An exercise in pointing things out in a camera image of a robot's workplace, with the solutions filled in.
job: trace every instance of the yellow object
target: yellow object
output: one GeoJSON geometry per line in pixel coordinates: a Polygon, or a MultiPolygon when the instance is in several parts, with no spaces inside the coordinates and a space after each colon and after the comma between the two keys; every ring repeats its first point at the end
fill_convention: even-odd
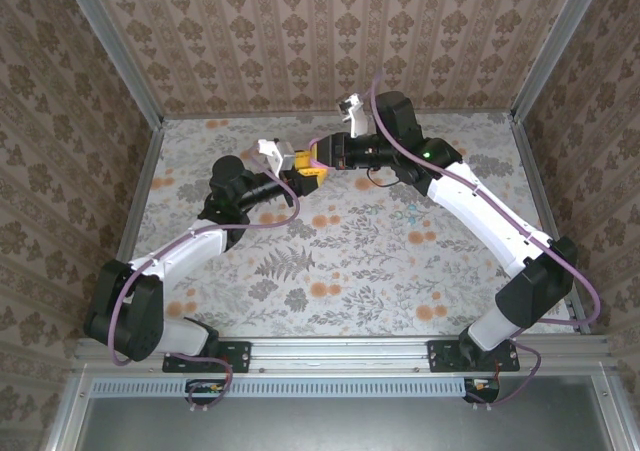
{"type": "MultiPolygon", "coordinates": [[[[313,147],[313,154],[315,157],[315,146],[313,147]]],[[[311,167],[311,151],[296,151],[296,160],[294,166],[296,170],[303,176],[316,176],[318,180],[318,186],[320,186],[324,179],[327,177],[327,170],[323,168],[311,167]]]]}

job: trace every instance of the aluminum frame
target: aluminum frame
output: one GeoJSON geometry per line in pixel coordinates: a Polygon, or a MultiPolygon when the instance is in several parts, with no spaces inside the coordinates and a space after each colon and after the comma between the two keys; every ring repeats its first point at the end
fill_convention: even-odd
{"type": "MultiPolygon", "coordinates": [[[[388,338],[241,338],[252,343],[248,376],[253,379],[344,379],[353,378],[444,378],[486,377],[492,373],[431,373],[427,341],[451,336],[388,338]]],[[[518,341],[537,349],[543,359],[541,376],[590,376],[598,393],[600,409],[609,438],[616,450],[638,450],[638,430],[632,419],[624,391],[616,376],[615,359],[607,338],[596,335],[523,335],[518,341]]],[[[79,342],[47,450],[75,449],[96,379],[146,380],[168,376],[222,378],[221,374],[167,375],[161,372],[163,356],[158,354],[125,368],[115,368],[107,348],[83,339],[79,342]]],[[[535,363],[520,354],[521,371],[510,376],[526,376],[535,363]]]]}
{"type": "Polygon", "coordinates": [[[527,116],[593,0],[566,0],[536,57],[511,110],[516,121],[527,116]]]}
{"type": "Polygon", "coordinates": [[[162,107],[153,95],[144,75],[129,54],[126,45],[120,39],[109,14],[100,0],[76,0],[86,16],[91,29],[98,36],[109,58],[118,70],[118,74],[127,85],[140,112],[156,131],[162,124],[162,107]]]}
{"type": "MultiPolygon", "coordinates": [[[[511,125],[511,131],[513,132],[513,138],[516,142],[518,153],[520,153],[522,167],[524,168],[524,173],[529,183],[533,203],[535,204],[538,216],[540,217],[542,229],[553,239],[558,239],[560,237],[560,233],[558,233],[556,222],[553,219],[551,206],[549,206],[549,200],[547,199],[547,194],[544,191],[542,178],[540,177],[540,172],[536,166],[536,160],[533,157],[533,151],[531,150],[531,145],[527,139],[524,124],[522,124],[522,121],[516,121],[513,117],[510,118],[509,124],[511,125]]],[[[582,302],[580,301],[580,296],[578,296],[578,290],[576,289],[575,282],[571,286],[571,291],[568,296],[565,298],[565,303],[569,308],[569,312],[574,314],[574,318],[584,319],[586,317],[582,302]]],[[[580,325],[579,329],[582,334],[591,333],[591,329],[588,324],[580,325]]]]}
{"type": "Polygon", "coordinates": [[[153,182],[153,174],[156,171],[158,159],[160,159],[163,140],[164,130],[162,128],[154,131],[151,135],[151,141],[149,142],[147,154],[144,158],[142,170],[140,171],[138,185],[136,186],[136,191],[133,194],[133,200],[131,201],[131,209],[129,209],[127,224],[124,227],[120,246],[118,247],[118,252],[116,254],[116,259],[119,261],[129,261],[133,257],[138,233],[140,232],[140,224],[144,217],[144,209],[147,206],[147,198],[149,197],[151,183],[153,182]]]}

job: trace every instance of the black mounting plate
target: black mounting plate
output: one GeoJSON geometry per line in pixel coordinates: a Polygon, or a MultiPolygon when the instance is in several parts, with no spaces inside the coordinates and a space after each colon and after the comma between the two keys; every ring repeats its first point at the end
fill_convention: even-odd
{"type": "MultiPolygon", "coordinates": [[[[251,363],[251,342],[220,341],[215,356],[231,365],[234,373],[248,373],[251,363]]],[[[224,366],[215,363],[185,361],[175,356],[164,358],[162,371],[165,373],[224,373],[224,366]]]]}
{"type": "Polygon", "coordinates": [[[457,339],[428,341],[427,353],[432,373],[495,372],[497,366],[500,367],[500,372],[520,371],[516,347],[509,341],[500,343],[474,367],[471,367],[469,361],[460,353],[460,341],[457,339]]]}

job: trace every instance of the metal corner post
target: metal corner post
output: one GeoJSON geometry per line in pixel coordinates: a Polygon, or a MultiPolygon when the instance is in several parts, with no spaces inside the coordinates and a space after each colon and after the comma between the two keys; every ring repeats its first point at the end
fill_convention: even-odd
{"type": "Polygon", "coordinates": [[[140,108],[140,111],[149,123],[149,127],[154,131],[159,129],[162,117],[161,107],[127,51],[126,45],[118,35],[102,2],[100,0],[76,1],[89,21],[91,29],[102,43],[109,58],[118,70],[118,74],[120,74],[122,80],[127,85],[133,99],[138,104],[138,108],[140,108]]]}
{"type": "Polygon", "coordinates": [[[135,249],[138,233],[140,232],[140,223],[142,223],[142,217],[144,216],[144,208],[147,204],[147,198],[149,197],[153,174],[156,170],[158,159],[160,158],[163,138],[163,129],[157,129],[151,135],[151,142],[149,143],[147,155],[142,165],[136,192],[131,201],[127,224],[122,233],[122,239],[118,247],[118,253],[116,254],[116,259],[120,261],[129,261],[133,257],[133,250],[135,249]]]}
{"type": "Polygon", "coordinates": [[[511,112],[516,122],[523,121],[531,110],[553,68],[584,17],[592,0],[566,0],[547,40],[536,57],[531,72],[516,97],[511,112]]]}
{"type": "MultiPolygon", "coordinates": [[[[540,173],[538,172],[538,167],[533,157],[533,151],[531,150],[531,146],[529,145],[529,140],[527,139],[524,125],[522,124],[522,121],[514,122],[513,120],[511,120],[510,124],[513,131],[513,137],[516,141],[518,152],[520,153],[520,158],[522,159],[522,167],[524,168],[527,181],[529,182],[529,187],[531,188],[533,202],[536,206],[536,210],[538,211],[538,216],[540,217],[540,224],[542,225],[542,229],[546,233],[553,236],[554,239],[558,239],[560,237],[560,234],[558,233],[558,228],[553,218],[553,213],[551,212],[551,206],[549,206],[549,200],[547,199],[547,195],[544,191],[542,178],[540,177],[540,173]]],[[[578,291],[575,284],[572,286],[571,291],[569,292],[568,300],[573,309],[573,312],[575,313],[575,317],[577,319],[584,319],[584,308],[582,307],[582,303],[580,302],[580,297],[578,296],[578,291]]],[[[589,334],[591,332],[589,329],[589,325],[581,325],[580,332],[582,334],[589,334]]]]}

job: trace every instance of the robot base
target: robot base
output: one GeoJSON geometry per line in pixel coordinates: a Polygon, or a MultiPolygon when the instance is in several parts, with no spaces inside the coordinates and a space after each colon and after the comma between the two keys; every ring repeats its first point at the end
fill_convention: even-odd
{"type": "Polygon", "coordinates": [[[427,349],[432,373],[495,372],[497,368],[500,372],[520,371],[518,352],[509,341],[503,341],[491,353],[478,359],[475,366],[462,355],[457,339],[429,341],[427,349]]]}

